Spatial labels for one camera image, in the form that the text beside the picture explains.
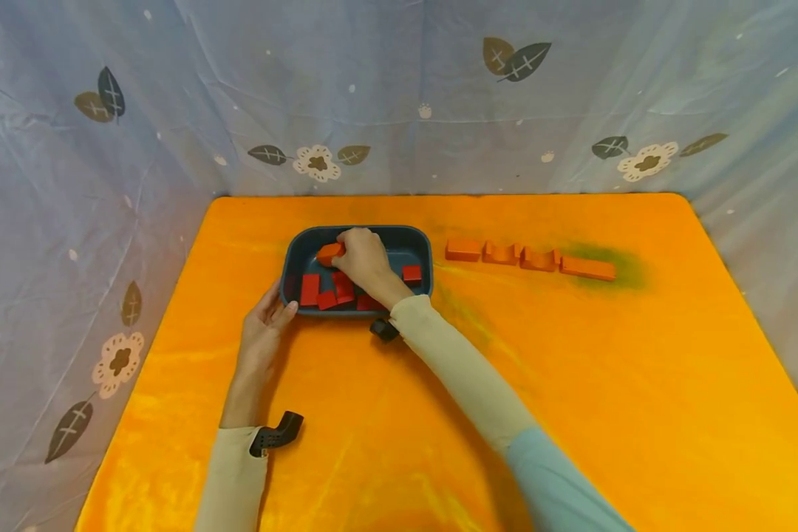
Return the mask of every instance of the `sleeve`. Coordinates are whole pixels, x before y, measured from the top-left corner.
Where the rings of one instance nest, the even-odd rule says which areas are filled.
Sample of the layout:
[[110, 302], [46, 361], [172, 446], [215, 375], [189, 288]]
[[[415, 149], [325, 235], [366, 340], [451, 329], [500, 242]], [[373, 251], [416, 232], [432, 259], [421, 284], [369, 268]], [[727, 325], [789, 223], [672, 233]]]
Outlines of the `sleeve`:
[[428, 296], [399, 301], [390, 313], [405, 343], [437, 375], [491, 447], [505, 456], [535, 425], [517, 393], [473, 344], [432, 308]]
[[536, 530], [631, 531], [541, 430], [494, 366], [432, 308], [428, 296], [400, 301], [390, 318], [479, 433], [503, 456]]
[[248, 447], [258, 427], [219, 429], [210, 455], [207, 481], [198, 506], [195, 532], [254, 532], [266, 481], [267, 458]]
[[632, 531], [539, 426], [511, 443], [506, 461], [536, 531]]

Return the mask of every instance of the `person's right hand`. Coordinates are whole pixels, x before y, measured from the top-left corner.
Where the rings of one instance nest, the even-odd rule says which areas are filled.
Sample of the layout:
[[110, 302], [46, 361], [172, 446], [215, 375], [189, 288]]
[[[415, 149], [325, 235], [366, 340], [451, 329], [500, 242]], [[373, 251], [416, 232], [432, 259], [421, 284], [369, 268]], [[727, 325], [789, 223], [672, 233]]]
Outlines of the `person's right hand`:
[[333, 267], [349, 276], [351, 282], [364, 289], [388, 310], [414, 293], [390, 269], [387, 251], [381, 238], [366, 228], [351, 228], [337, 236], [345, 246], [343, 256], [334, 257]]

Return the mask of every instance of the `orange velvet cloth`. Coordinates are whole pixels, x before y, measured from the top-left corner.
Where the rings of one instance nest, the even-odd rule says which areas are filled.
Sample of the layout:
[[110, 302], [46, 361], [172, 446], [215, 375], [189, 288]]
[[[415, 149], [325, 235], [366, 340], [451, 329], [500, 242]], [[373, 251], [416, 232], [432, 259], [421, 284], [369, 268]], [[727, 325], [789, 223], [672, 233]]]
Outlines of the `orange velvet cloth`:
[[[686, 201], [670, 194], [224, 198], [210, 207], [82, 511], [83, 532], [195, 519], [242, 317], [314, 225], [408, 224], [434, 306], [640, 532], [798, 531], [798, 396]], [[615, 282], [447, 262], [448, 237], [561, 248]], [[509, 471], [400, 341], [297, 318], [267, 399], [263, 532], [526, 531]]]

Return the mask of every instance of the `blue curtain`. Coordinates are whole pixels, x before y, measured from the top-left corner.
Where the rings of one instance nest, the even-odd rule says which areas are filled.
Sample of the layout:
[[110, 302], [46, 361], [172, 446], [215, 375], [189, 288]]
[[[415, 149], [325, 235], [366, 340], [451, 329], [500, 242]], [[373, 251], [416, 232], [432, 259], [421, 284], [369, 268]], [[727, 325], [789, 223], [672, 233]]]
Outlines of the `blue curtain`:
[[0, 531], [73, 525], [214, 195], [633, 191], [798, 388], [798, 0], [0, 0]]

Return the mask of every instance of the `white flower pattern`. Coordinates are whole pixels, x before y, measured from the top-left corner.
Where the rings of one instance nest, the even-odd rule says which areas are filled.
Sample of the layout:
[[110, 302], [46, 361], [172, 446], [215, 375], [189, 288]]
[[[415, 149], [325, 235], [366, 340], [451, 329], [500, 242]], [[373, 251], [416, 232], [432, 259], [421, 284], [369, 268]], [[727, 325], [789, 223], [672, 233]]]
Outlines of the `white flower pattern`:
[[134, 332], [129, 338], [119, 332], [103, 343], [100, 360], [92, 370], [92, 382], [100, 385], [100, 398], [111, 398], [119, 386], [130, 381], [140, 363], [138, 355], [143, 346], [145, 337], [141, 332]]
[[627, 157], [618, 163], [618, 172], [622, 172], [624, 180], [630, 183], [656, 175], [670, 164], [670, 156], [677, 153], [679, 147], [677, 142], [643, 147], [638, 155]]
[[341, 167], [331, 161], [331, 151], [319, 144], [314, 147], [302, 146], [295, 152], [297, 159], [293, 168], [300, 174], [308, 174], [311, 178], [325, 183], [341, 176]]

